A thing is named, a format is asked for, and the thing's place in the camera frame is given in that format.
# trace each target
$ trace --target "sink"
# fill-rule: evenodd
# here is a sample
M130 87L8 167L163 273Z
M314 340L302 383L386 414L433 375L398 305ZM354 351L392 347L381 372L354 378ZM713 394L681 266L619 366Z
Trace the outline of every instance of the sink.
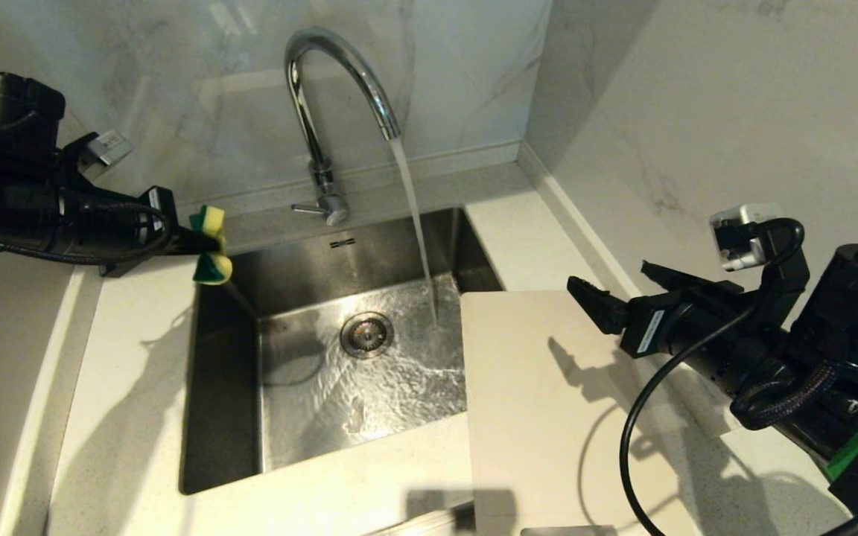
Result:
M186 494L465 411L463 292L501 287L460 208L236 255L200 286L181 469Z

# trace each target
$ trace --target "cutting board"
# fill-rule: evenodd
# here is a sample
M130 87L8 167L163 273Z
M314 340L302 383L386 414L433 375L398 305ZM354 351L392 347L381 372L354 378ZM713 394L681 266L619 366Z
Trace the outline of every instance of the cutting board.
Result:
M617 441L641 387L617 337L563 291L469 293L462 314L479 533L646 534L617 472ZM641 505L663 532L694 533L677 476L651 441L656 424L640 425L648 435L633 435L631 476Z

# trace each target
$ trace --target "running water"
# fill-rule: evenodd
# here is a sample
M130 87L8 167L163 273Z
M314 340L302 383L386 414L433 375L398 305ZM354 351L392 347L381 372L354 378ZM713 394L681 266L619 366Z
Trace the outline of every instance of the running water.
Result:
M402 150L402 140L399 138L389 140L389 146L393 149L395 163L399 166L399 174L402 176L402 186L406 189L406 198L409 200L409 211L413 215L413 224L416 225L416 242L419 242L419 254L422 256L422 274L426 278L426 288L429 289L429 309L432 311L432 320L437 325L439 317L436 315L436 288L432 285L432 277L429 275L429 257L426 257L426 242L422 237L422 224L419 222L419 205L416 204L416 191L413 189L413 176L409 173L409 164L406 163L406 153Z

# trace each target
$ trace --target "sponge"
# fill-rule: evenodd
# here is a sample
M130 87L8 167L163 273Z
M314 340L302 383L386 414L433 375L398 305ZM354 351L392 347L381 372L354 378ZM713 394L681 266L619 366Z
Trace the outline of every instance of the sponge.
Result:
M224 211L201 205L200 213L191 215L191 230L215 238L220 251L203 253L197 258L194 281L205 285L222 285L231 278L234 265L227 257L227 238L224 237Z

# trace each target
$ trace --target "drain strainer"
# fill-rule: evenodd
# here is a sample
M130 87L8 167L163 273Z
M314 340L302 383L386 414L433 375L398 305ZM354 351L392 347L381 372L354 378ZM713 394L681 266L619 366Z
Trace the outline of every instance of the drain strainer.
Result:
M393 325L380 313L359 313L350 316L340 330L343 350L362 360L378 356L393 341Z

